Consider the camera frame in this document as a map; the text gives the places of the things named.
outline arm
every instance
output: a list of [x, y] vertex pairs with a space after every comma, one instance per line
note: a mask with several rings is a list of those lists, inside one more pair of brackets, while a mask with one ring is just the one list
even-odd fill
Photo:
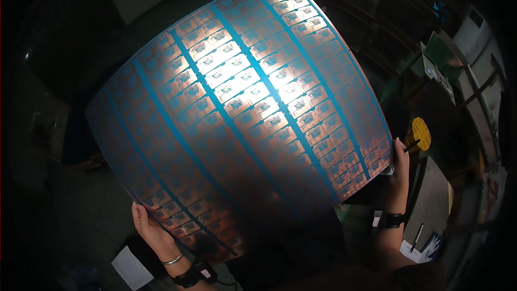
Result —
[[[133, 212], [134, 226], [138, 233], [145, 242], [152, 248], [152, 250], [158, 255], [158, 258], [162, 262], [169, 262], [177, 258], [180, 255], [180, 250], [174, 238], [158, 226], [152, 219], [150, 220], [144, 206], [138, 205], [133, 202], [131, 206]], [[181, 258], [178, 262], [166, 265], [165, 269], [170, 276], [175, 278], [178, 275], [185, 274], [192, 263], [186, 258]], [[185, 290], [181, 286], [177, 286], [178, 290]], [[215, 291], [216, 288], [213, 285], [209, 285], [204, 281], [199, 281], [193, 287], [188, 288], [189, 291]]]
[[[384, 211], [404, 214], [410, 186], [410, 155], [408, 152], [404, 153], [405, 146], [399, 138], [393, 142], [393, 148], [395, 172], [389, 183], [388, 200]], [[404, 223], [399, 228], [386, 228], [379, 232], [374, 246], [382, 270], [395, 271], [416, 264], [400, 252], [403, 234]]]

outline white glove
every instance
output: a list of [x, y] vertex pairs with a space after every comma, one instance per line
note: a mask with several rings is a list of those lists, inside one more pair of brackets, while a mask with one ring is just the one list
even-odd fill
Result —
[[433, 239], [427, 245], [426, 248], [422, 250], [422, 257], [420, 258], [420, 261], [418, 263], [426, 263], [430, 262], [432, 258], [430, 256], [436, 252], [436, 250], [440, 247], [440, 236], [438, 234], [434, 234]]

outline woman's right hand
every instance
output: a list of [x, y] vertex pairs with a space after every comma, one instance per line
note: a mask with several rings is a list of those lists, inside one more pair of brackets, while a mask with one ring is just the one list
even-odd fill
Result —
[[410, 183], [410, 153], [405, 152], [406, 146], [399, 138], [393, 141], [393, 149], [395, 150], [393, 165], [395, 170], [393, 172], [392, 181], [396, 183]]

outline yellow round object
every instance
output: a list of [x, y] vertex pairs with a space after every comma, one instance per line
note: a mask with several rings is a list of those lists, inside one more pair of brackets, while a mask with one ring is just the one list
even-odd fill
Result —
[[411, 128], [408, 132], [408, 137], [406, 138], [409, 144], [417, 139], [420, 139], [420, 142], [417, 143], [418, 148], [423, 152], [427, 151], [431, 145], [431, 133], [429, 132], [429, 128], [427, 128], [425, 121], [420, 117], [411, 121]]

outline pen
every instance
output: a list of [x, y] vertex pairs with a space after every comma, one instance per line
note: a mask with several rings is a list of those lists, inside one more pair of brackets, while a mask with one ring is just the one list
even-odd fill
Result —
[[411, 143], [408, 147], [404, 149], [404, 153], [415, 147], [420, 142], [420, 139], [415, 140], [413, 143]]
[[415, 245], [417, 244], [418, 239], [420, 238], [420, 234], [422, 234], [422, 229], [423, 229], [423, 223], [420, 225], [420, 229], [418, 230], [417, 237], [415, 238], [415, 241], [413, 242], [413, 246], [411, 247], [410, 253], [412, 253], [413, 250], [415, 249]]

